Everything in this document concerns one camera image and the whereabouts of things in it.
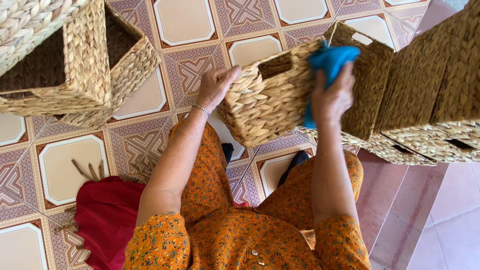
woman's right hand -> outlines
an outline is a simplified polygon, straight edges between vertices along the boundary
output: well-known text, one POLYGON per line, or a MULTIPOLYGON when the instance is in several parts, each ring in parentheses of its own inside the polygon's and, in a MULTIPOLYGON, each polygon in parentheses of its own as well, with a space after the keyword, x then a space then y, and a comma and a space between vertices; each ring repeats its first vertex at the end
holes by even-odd
POLYGON ((322 70, 317 71, 316 86, 312 93, 312 116, 317 128, 332 125, 340 127, 343 113, 353 104, 355 77, 352 70, 353 62, 345 64, 334 83, 326 90, 325 74, 322 70))

hand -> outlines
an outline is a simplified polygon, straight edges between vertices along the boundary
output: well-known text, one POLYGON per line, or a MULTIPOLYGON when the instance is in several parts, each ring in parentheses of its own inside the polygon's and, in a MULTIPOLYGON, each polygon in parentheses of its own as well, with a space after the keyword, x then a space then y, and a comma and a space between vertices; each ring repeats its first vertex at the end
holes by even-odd
POLYGON ((334 83, 325 90, 325 74, 317 71, 317 83, 312 93, 312 116, 317 127, 340 126, 343 113, 353 104, 352 88, 355 77, 353 62, 342 67, 334 83))
POLYGON ((212 113, 239 74, 240 66, 238 65, 231 69, 217 68, 205 72, 202 76, 196 103, 205 108, 208 113, 212 113))

silver bracelet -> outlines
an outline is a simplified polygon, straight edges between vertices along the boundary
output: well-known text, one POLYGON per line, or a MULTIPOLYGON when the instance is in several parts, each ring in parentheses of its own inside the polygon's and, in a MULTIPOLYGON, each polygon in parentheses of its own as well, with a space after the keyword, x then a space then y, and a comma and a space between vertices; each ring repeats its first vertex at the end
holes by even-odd
POLYGON ((201 109, 201 110, 202 110, 202 111, 203 111, 203 112, 204 112, 204 113, 205 113, 205 114, 206 114, 208 117, 210 117, 210 114, 207 112, 207 110, 205 110, 205 108, 204 108, 204 107, 202 107, 202 106, 198 105, 197 103, 195 103, 193 106, 195 106, 195 107, 197 107, 197 108, 201 109))

floral pattern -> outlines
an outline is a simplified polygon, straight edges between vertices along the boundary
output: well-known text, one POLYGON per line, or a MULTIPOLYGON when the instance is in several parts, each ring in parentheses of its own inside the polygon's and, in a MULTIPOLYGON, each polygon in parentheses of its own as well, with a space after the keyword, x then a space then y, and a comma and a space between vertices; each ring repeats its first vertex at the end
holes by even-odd
MULTIPOLYGON (((354 154, 345 158, 357 199, 362 167, 354 154)), ((233 207, 221 144, 207 124, 180 214, 154 215, 135 228, 124 269, 371 269, 353 218, 313 227, 313 161, 293 168, 259 207, 233 207)))

woman's left hand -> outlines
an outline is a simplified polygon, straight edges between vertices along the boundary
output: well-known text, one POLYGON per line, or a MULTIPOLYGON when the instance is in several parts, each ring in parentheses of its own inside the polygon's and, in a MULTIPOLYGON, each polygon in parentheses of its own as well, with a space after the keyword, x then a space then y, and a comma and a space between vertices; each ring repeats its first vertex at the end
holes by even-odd
POLYGON ((239 74, 240 66, 238 65, 231 69, 217 68, 205 72, 202 76, 196 103, 205 108, 208 113, 212 113, 239 74))

